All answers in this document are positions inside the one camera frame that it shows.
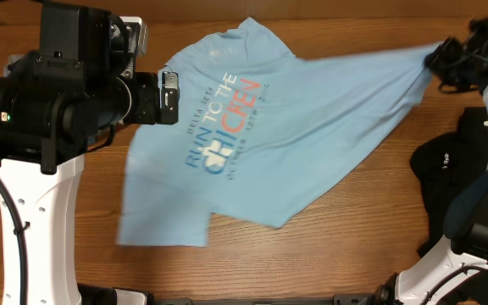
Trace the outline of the light blue printed t-shirt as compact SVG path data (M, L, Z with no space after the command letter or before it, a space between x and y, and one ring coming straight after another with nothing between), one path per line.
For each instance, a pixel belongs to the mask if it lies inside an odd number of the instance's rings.
M203 247L212 214L283 226L421 103L433 50L305 60L246 19L179 51L179 119L136 131L117 242Z

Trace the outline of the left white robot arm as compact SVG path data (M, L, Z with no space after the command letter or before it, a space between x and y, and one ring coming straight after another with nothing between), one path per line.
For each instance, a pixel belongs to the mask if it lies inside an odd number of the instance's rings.
M45 2L39 47L0 77L4 303L153 303L75 275L75 203L97 136L178 120L178 75L136 70L147 38L139 17Z

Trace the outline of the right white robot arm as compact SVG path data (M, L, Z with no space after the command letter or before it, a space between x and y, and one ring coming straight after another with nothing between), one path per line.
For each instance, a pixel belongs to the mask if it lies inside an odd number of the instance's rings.
M453 93L479 91L488 119L488 17L469 22L469 37L447 38L425 65ZM485 173L448 206L442 238L410 269L373 294L334 297L334 304L437 304L463 282L488 271L488 161Z

